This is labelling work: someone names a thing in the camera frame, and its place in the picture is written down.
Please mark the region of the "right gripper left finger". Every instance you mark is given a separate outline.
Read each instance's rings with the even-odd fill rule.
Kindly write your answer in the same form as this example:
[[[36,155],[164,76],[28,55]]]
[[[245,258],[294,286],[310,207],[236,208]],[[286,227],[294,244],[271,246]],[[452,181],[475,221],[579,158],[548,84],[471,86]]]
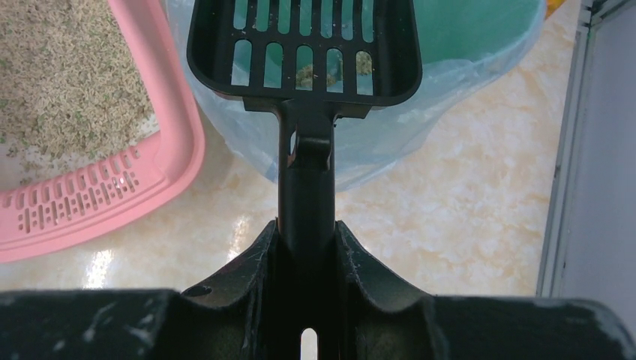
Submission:
[[[241,255],[184,292],[1,294],[3,359],[270,359],[269,223]]]

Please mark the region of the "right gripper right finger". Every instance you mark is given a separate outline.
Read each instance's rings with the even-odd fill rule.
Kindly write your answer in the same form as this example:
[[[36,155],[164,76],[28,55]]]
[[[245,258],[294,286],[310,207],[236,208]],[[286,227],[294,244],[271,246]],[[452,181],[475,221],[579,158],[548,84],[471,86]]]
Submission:
[[[633,359],[635,341],[596,301],[432,295],[336,225],[342,359]]]

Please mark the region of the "pink litter box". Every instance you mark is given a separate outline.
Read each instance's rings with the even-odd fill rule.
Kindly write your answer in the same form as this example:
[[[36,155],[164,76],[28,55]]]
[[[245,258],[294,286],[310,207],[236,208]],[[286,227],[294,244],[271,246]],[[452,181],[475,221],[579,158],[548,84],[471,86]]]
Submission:
[[[86,242],[148,214],[200,170],[205,134],[159,1],[111,1],[159,131],[117,154],[1,193],[1,261]]]

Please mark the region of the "black litter scoop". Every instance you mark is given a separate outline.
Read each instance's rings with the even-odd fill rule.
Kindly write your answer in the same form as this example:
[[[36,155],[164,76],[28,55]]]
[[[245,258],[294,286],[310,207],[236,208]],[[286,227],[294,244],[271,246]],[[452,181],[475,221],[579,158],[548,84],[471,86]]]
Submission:
[[[411,98],[422,63],[411,1],[197,1],[193,75],[279,121],[278,216],[243,253],[187,289],[199,356],[298,359],[316,332],[320,359],[423,359],[424,294],[371,256],[335,219],[335,122]]]

